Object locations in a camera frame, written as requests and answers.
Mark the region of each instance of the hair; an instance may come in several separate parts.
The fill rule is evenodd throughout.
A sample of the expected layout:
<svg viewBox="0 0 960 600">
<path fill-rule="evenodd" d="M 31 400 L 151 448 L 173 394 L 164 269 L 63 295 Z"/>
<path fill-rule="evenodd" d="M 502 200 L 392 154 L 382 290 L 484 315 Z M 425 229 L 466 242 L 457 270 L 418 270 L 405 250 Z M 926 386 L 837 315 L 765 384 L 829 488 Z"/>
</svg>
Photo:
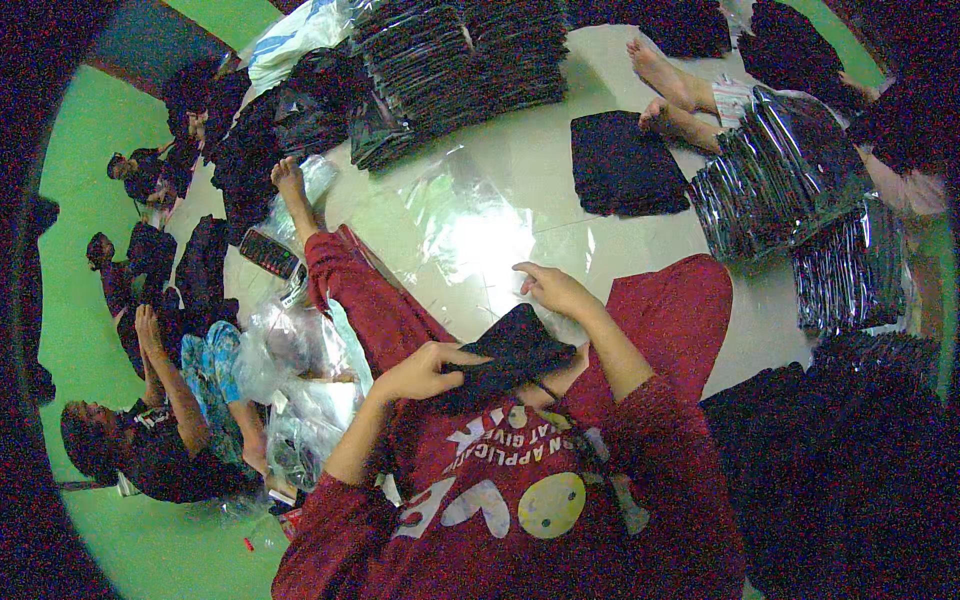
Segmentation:
<svg viewBox="0 0 960 600">
<path fill-rule="evenodd" d="M 119 179 L 113 175 L 113 167 L 120 164 L 122 160 L 123 155 L 118 152 L 113 153 L 113 156 L 110 157 L 110 162 L 107 163 L 107 177 L 111 178 L 112 180 Z"/>
<path fill-rule="evenodd" d="M 107 260 L 104 256 L 104 238 L 106 238 L 104 233 L 97 231 L 90 238 L 90 243 L 86 245 L 86 260 L 90 265 L 90 271 L 100 271 Z"/>
<path fill-rule="evenodd" d="M 60 415 L 63 448 L 77 470 L 103 486 L 115 486 L 119 478 L 116 444 L 107 439 L 100 423 L 84 421 L 70 411 L 71 404 Z"/>
</svg>

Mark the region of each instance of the mobile phone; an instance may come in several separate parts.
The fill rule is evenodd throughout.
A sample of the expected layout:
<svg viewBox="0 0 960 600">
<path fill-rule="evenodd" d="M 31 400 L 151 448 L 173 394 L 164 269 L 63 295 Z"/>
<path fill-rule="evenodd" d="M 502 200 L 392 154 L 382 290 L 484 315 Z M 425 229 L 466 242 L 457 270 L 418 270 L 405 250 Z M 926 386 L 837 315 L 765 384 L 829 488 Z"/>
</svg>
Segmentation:
<svg viewBox="0 0 960 600">
<path fill-rule="evenodd" d="M 240 255 L 264 271 L 288 281 L 300 259 L 288 248 L 256 229 L 247 229 L 240 242 Z"/>
</svg>

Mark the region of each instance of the red sweatshirt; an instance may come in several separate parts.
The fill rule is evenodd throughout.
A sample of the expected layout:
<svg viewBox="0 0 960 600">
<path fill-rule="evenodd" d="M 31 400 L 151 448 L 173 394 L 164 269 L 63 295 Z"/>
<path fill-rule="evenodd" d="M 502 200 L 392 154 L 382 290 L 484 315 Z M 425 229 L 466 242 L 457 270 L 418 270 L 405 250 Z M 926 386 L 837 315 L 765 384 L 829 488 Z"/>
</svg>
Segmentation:
<svg viewBox="0 0 960 600">
<path fill-rule="evenodd" d="M 273 596 L 740 598 L 742 543 L 716 450 L 678 396 L 658 375 L 619 405 L 574 414 L 603 468 L 544 418 L 556 416 L 515 400 L 431 416 L 400 509 L 324 475 Z"/>
</svg>

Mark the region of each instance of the folded black shirt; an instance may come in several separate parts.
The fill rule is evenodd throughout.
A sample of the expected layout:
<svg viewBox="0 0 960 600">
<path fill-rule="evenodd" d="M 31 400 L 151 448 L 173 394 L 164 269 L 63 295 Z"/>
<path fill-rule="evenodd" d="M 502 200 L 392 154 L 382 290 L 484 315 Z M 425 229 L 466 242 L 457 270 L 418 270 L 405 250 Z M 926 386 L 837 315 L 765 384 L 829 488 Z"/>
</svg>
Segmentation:
<svg viewBox="0 0 960 600">
<path fill-rule="evenodd" d="M 513 388 L 537 383 L 549 372 L 570 364 L 577 349 L 555 340 L 540 322 L 531 304 L 518 304 L 464 352 L 489 356 L 482 365 L 444 365 L 444 372 L 460 371 L 464 385 L 437 397 L 439 410 L 460 415 L 482 408 L 482 402 L 503 396 Z"/>
<path fill-rule="evenodd" d="M 659 135 L 640 130 L 638 118 L 613 110 L 570 121 L 573 181 L 586 212 L 638 217 L 689 208 L 677 161 Z"/>
</svg>

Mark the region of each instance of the smiley face graphic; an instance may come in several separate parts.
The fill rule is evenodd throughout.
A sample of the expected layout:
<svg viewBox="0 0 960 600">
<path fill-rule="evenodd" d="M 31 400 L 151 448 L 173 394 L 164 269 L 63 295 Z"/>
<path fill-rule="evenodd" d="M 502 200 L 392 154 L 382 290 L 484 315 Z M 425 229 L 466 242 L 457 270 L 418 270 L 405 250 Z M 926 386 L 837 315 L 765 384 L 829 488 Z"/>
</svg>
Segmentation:
<svg viewBox="0 0 960 600">
<path fill-rule="evenodd" d="M 573 528 L 587 501 L 584 480 L 576 473 L 557 473 L 527 488 L 516 509 L 523 530 L 552 540 Z"/>
</svg>

